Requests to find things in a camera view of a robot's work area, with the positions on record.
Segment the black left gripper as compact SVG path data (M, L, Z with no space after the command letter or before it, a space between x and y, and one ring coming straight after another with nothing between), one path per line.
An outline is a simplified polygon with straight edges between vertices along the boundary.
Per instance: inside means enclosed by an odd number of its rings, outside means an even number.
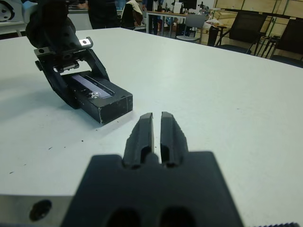
M76 36L75 26L68 18L69 0L37 0L25 4L30 5L25 10L29 14L26 35L36 48L38 69L66 104L79 109L80 104L60 72L77 68L79 61L85 61L93 78L110 81L106 68L91 49L92 40L81 41Z

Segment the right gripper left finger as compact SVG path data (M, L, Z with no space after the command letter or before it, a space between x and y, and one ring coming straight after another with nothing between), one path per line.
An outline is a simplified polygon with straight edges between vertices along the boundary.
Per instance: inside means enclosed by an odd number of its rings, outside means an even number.
M123 165L128 169L140 168L146 157L154 152L153 114L140 116L126 141Z

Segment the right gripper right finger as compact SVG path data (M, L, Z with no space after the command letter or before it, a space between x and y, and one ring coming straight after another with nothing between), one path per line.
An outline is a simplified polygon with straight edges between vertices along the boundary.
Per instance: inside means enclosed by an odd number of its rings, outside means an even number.
M162 112L160 128L162 165L166 167L179 166L188 152L187 139L174 115Z

